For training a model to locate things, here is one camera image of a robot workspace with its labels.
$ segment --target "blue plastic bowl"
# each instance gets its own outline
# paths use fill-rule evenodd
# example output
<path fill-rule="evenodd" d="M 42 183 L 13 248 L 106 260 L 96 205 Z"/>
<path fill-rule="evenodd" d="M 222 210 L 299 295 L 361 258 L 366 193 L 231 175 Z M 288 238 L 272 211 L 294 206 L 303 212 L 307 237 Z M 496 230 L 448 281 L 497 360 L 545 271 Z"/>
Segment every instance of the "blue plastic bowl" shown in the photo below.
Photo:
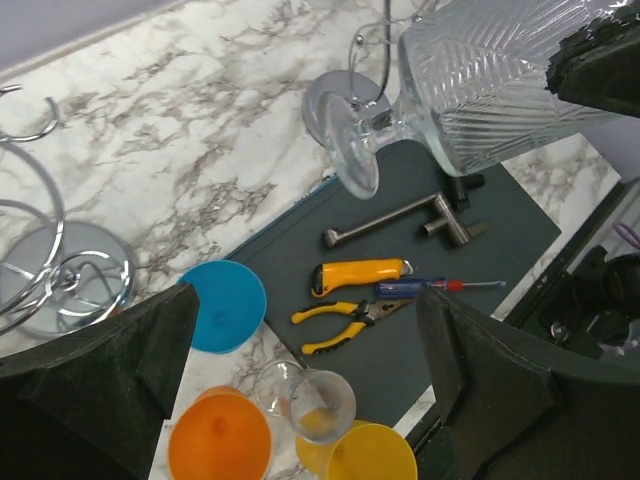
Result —
<path fill-rule="evenodd" d="M 184 282 L 195 287 L 200 300 L 193 348 L 229 353 L 260 327 L 267 294 L 258 276 L 244 265 L 229 260 L 202 263 L 178 281 Z"/>

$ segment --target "pliers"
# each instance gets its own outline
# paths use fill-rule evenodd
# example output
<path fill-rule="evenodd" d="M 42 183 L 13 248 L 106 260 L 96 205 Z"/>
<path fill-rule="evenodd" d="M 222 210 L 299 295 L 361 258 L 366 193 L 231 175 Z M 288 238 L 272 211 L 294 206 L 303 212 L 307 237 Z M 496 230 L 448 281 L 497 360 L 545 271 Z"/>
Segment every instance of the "pliers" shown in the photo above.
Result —
<path fill-rule="evenodd" d="M 306 319 L 315 315 L 320 315 L 321 313 L 344 313 L 345 315 L 353 317 L 349 326 L 331 340 L 320 343 L 306 343 L 302 346 L 302 353 L 305 355 L 314 355 L 316 353 L 334 350 L 341 345 L 344 345 L 349 340 L 353 339 L 353 337 L 358 335 L 365 327 L 375 325 L 377 320 L 388 317 L 393 312 L 409 305 L 412 302 L 412 298 L 382 300 L 375 303 L 368 303 L 366 300 L 363 300 L 360 303 L 320 302 L 294 313 L 291 316 L 291 322 L 297 325 Z"/>

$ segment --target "screwdriver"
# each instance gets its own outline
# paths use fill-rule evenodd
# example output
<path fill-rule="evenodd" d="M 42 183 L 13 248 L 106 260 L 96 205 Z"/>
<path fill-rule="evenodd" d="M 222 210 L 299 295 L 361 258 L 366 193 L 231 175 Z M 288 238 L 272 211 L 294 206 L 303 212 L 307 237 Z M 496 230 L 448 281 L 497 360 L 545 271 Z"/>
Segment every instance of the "screwdriver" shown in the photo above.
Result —
<path fill-rule="evenodd" d="M 498 280 L 494 282 L 463 282 L 460 280 L 426 280 L 424 278 L 404 278 L 400 280 L 386 280 L 376 284 L 376 296 L 381 300 L 392 298 L 413 298 L 422 286 L 442 288 L 449 292 L 461 292 L 467 287 L 472 288 L 500 288 L 507 282 Z"/>

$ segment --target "glass pitcher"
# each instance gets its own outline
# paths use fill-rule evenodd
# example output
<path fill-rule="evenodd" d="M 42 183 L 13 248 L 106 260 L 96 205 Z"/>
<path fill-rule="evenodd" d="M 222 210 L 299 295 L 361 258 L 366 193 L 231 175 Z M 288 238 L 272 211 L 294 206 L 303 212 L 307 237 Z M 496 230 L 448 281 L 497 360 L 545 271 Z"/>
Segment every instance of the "glass pitcher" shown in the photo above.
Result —
<path fill-rule="evenodd" d="M 454 0 L 414 23 L 398 44 L 401 93 L 369 120 L 325 94 L 325 146 L 348 190 L 378 188 L 375 154 L 402 139 L 429 148 L 442 169 L 468 175 L 578 133 L 613 114 L 559 100 L 546 72 L 559 42 L 612 16 L 625 0 Z"/>

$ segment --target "orange plastic bowl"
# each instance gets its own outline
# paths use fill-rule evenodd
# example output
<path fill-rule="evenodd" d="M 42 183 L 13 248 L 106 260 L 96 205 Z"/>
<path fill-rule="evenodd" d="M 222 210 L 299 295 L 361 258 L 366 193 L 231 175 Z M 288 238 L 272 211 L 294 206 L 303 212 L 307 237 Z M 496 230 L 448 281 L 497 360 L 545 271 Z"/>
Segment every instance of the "orange plastic bowl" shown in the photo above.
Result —
<path fill-rule="evenodd" d="M 262 480 L 272 448 L 266 418 L 233 388 L 209 392 L 187 409 L 169 439 L 173 478 Z"/>

